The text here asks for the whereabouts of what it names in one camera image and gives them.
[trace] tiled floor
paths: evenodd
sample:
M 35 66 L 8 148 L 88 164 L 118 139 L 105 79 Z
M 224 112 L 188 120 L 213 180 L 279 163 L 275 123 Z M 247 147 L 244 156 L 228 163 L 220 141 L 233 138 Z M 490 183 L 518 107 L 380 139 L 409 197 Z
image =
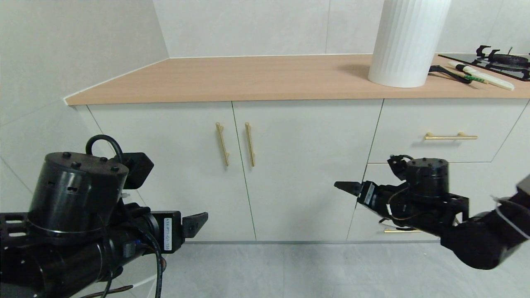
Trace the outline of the tiled floor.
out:
M 528 244 L 490 271 L 438 243 L 186 244 L 167 261 L 165 297 L 530 297 Z

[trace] ribbed white vase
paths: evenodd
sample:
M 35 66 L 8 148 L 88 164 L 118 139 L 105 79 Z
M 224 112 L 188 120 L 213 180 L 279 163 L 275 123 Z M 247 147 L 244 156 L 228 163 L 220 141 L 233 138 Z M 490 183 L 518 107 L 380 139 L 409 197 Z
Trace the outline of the ribbed white vase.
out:
M 368 79 L 392 87 L 425 84 L 451 0 L 385 0 Z

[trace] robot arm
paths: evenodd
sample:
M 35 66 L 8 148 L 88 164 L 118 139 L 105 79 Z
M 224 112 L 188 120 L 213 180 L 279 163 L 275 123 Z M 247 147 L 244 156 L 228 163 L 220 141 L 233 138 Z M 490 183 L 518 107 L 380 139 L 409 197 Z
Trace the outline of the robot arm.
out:
M 398 229 L 439 236 L 444 247 L 473 268 L 497 267 L 530 239 L 530 176 L 517 185 L 515 195 L 499 200 L 497 209 L 470 218 L 469 199 L 449 193 L 447 161 L 398 155 L 388 164 L 403 184 L 338 181 L 335 187 L 357 196 L 357 203 L 393 221 Z M 456 221 L 458 214 L 462 223 Z
M 93 156 L 98 139 L 117 156 Z M 105 135 L 92 137 L 86 153 L 46 155 L 29 212 L 0 213 L 1 297 L 64 298 L 95 282 L 110 288 L 125 264 L 151 253 L 159 297 L 161 254 L 177 251 L 208 220 L 206 212 L 181 217 L 123 204 L 122 190 L 139 188 L 154 166 L 144 153 L 122 153 Z

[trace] gold cabinet handle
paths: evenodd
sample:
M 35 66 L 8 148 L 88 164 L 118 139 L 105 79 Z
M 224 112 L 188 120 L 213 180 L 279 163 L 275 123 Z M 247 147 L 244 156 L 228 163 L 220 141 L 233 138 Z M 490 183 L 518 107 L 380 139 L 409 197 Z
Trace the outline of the gold cabinet handle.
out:
M 414 231 L 401 231 L 401 230 L 390 230 L 385 229 L 383 233 L 421 233 L 420 230 L 414 230 Z
M 249 142 L 250 163 L 252 164 L 252 166 L 256 166 L 254 149 L 252 148 L 252 136 L 250 134 L 251 127 L 248 122 L 245 123 L 245 128 L 246 128 L 246 140 Z
M 230 156 L 230 153 L 226 152 L 225 138 L 223 138 L 223 129 L 225 127 L 219 122 L 215 123 L 215 126 L 217 127 L 217 134 L 219 135 L 219 140 L 221 142 L 221 150 L 223 150 L 223 154 L 225 155 L 225 164 L 228 166 L 228 157 Z
M 426 141 L 446 141 L 446 140 L 464 140 L 464 139 L 478 139 L 478 136 L 468 136 L 463 132 L 459 132 L 456 136 L 435 136 L 431 132 L 425 134 L 423 137 Z

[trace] black stovetop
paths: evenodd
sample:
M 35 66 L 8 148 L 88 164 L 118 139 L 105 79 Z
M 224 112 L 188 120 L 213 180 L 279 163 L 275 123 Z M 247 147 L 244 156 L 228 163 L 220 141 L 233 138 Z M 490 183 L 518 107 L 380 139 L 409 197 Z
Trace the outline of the black stovetop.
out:
M 530 55 L 497 54 L 499 50 L 493 50 L 487 55 L 483 53 L 486 48 L 489 47 L 481 46 L 476 50 L 476 54 L 440 54 L 439 56 L 530 82 Z

